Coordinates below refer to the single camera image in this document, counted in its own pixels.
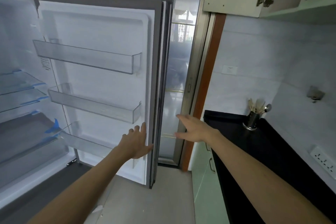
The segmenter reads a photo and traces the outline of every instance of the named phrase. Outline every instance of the tiled wall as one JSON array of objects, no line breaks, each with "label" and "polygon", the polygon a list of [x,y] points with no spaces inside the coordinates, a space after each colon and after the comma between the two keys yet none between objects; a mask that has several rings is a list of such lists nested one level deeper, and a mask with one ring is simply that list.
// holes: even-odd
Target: tiled wall
[{"label": "tiled wall", "polygon": [[[288,67],[266,119],[336,193],[336,180],[309,155],[318,145],[336,161],[336,26],[311,26],[307,41]],[[317,86],[325,97],[306,97]]]},{"label": "tiled wall", "polygon": [[[227,15],[204,110],[247,114],[247,99],[271,103],[308,25]],[[237,66],[237,74],[222,67]]]}]

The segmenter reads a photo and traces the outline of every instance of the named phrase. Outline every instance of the lower cabinet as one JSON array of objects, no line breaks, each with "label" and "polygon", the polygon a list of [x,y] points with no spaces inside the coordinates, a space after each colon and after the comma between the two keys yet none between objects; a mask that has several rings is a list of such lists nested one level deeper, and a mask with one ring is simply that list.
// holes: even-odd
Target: lower cabinet
[{"label": "lower cabinet", "polygon": [[195,224],[229,224],[211,149],[198,143],[192,168]]}]

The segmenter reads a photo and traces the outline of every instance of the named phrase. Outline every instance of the black countertop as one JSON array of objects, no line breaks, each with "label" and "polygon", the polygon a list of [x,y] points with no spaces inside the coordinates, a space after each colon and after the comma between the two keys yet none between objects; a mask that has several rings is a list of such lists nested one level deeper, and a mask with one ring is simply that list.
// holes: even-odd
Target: black countertop
[{"label": "black countertop", "polygon": [[[204,121],[239,148],[259,160],[336,223],[336,195],[265,119],[249,131],[244,115],[205,111]],[[264,223],[223,162],[212,151],[230,224]]]}]

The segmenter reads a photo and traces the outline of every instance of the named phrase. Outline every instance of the person's left arm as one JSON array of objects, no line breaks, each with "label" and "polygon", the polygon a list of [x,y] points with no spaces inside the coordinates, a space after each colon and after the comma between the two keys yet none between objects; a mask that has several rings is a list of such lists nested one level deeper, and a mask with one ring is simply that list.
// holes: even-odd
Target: person's left arm
[{"label": "person's left arm", "polygon": [[131,128],[118,146],[95,167],[37,213],[28,224],[82,224],[120,167],[131,158],[141,158],[153,145],[145,146],[146,124]]}]

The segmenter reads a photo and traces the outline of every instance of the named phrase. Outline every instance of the white wall socket panel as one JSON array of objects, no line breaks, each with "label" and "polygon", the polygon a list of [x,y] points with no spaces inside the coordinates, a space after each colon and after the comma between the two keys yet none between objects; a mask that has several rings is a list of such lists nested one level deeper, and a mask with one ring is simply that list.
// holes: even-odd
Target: white wall socket panel
[{"label": "white wall socket panel", "polygon": [[325,154],[318,146],[316,146],[310,155],[328,172],[328,174],[336,179],[336,164],[327,154]]},{"label": "white wall socket panel", "polygon": [[237,74],[237,70],[238,70],[237,66],[223,65],[222,74]]}]

